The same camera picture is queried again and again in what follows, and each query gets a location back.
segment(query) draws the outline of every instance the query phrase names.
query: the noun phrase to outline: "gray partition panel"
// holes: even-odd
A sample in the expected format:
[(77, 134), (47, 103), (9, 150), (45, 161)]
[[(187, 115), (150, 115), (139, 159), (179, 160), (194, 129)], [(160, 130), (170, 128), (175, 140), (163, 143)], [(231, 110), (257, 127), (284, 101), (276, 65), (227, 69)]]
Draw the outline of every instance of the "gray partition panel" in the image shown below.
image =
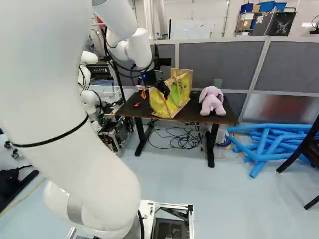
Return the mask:
[(171, 58), (171, 66), (162, 66), (163, 78), (170, 77), (170, 69), (175, 67), (175, 44), (158, 45), (160, 58)]
[(319, 93), (319, 43), (271, 42), (256, 90)]
[[(162, 66), (161, 67), (161, 70), (163, 71), (164, 79), (168, 79), (170, 77), (170, 68), (175, 67), (175, 45), (174, 44), (158, 45), (158, 49), (159, 49), (159, 57), (171, 58), (171, 66)], [(131, 68), (131, 66), (133, 65), (132, 61), (123, 62), (123, 61), (117, 60), (117, 62), (126, 68)], [(129, 71), (123, 70), (121, 68), (119, 68), (119, 72), (121, 72), (125, 75), (128, 75), (128, 76), (130, 75)], [(157, 75), (157, 77), (162, 77), (162, 75), (160, 73), (157, 73), (156, 75)], [(120, 76), (120, 77), (121, 77), (123, 86), (133, 86), (132, 80), (130, 78), (127, 78), (124, 76)]]
[(246, 99), (247, 94), (224, 93), (224, 95), (227, 97), (233, 112), (238, 118), (240, 115), (241, 109), (243, 108), (244, 101)]
[(224, 89), (247, 90), (263, 45), (264, 41), (180, 44), (179, 67), (193, 70), (194, 88), (221, 78)]

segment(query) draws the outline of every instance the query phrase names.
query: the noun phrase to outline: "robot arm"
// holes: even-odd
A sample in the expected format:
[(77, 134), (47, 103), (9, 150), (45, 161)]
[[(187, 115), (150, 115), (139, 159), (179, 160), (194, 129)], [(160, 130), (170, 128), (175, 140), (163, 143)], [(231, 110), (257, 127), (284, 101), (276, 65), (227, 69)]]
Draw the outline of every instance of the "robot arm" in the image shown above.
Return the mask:
[(94, 11), (107, 25), (108, 50), (119, 60), (132, 60), (140, 68), (147, 67), (152, 52), (147, 31), (138, 28), (127, 0), (92, 0)]
[[(109, 45), (148, 65), (150, 45), (127, 0), (100, 0), (94, 8), (108, 26)], [(139, 209), (140, 185), (92, 130), (78, 93), (91, 14), (90, 0), (1, 3), (0, 124), (50, 180), (50, 209), (93, 235), (120, 239)]]

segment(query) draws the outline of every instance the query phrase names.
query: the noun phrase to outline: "table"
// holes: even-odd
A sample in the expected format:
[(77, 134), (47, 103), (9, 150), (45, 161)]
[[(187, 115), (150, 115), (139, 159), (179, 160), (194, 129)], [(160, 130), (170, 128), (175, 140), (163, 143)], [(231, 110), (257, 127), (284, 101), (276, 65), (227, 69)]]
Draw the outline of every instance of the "table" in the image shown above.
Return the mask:
[[(237, 117), (231, 109), (227, 97), (224, 96), (224, 108), (226, 115), (223, 117), (217, 116), (215, 112), (211, 112), (209, 116), (201, 116), (199, 114), (201, 110), (201, 104), (198, 103), (200, 91), (192, 91), (190, 93), (190, 101), (187, 105), (173, 118), (168, 120), (175, 121), (187, 121), (196, 123), (212, 123), (211, 131), (205, 133), (205, 148), (207, 153), (208, 167), (213, 168), (215, 166), (214, 150), (213, 146), (216, 141), (216, 135), (220, 124), (235, 125), (237, 123)], [(140, 106), (135, 108), (134, 105), (141, 102)], [(157, 119), (165, 120), (163, 118), (152, 115), (153, 109), (150, 106), (150, 100), (147, 97), (145, 100), (141, 97), (140, 92), (135, 92), (116, 112), (119, 116), (133, 117), (136, 123), (140, 143), (135, 151), (135, 156), (140, 156), (142, 149), (144, 148), (153, 126), (150, 124), (146, 131), (144, 131), (142, 119)]]

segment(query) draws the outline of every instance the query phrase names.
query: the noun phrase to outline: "plush bunny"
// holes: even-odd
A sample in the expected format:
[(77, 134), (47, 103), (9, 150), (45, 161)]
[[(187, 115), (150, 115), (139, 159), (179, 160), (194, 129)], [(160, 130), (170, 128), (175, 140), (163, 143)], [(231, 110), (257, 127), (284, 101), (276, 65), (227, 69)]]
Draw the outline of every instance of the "plush bunny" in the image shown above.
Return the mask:
[(210, 111), (215, 110), (218, 116), (224, 116), (226, 111), (223, 107), (224, 95), (220, 89), (214, 86), (206, 87), (199, 96), (199, 103), (202, 103), (200, 114), (208, 116)]

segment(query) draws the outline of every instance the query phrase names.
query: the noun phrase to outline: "blue box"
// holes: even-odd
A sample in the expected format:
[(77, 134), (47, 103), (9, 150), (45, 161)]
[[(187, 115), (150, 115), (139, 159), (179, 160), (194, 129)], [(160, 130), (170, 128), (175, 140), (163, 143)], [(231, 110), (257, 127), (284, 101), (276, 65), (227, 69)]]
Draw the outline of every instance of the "blue box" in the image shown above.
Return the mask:
[(283, 12), (285, 10), (286, 5), (287, 5), (286, 2), (276, 2), (275, 3), (275, 7), (276, 7), (277, 11), (281, 11), (281, 12)]
[(260, 3), (260, 11), (272, 11), (275, 7), (275, 1), (265, 1)]
[(252, 12), (253, 11), (253, 3), (246, 3), (244, 5), (241, 5), (240, 8), (240, 13), (244, 13), (244, 12)]
[(251, 22), (251, 29), (254, 29), (256, 26), (256, 19), (253, 19), (253, 21)]

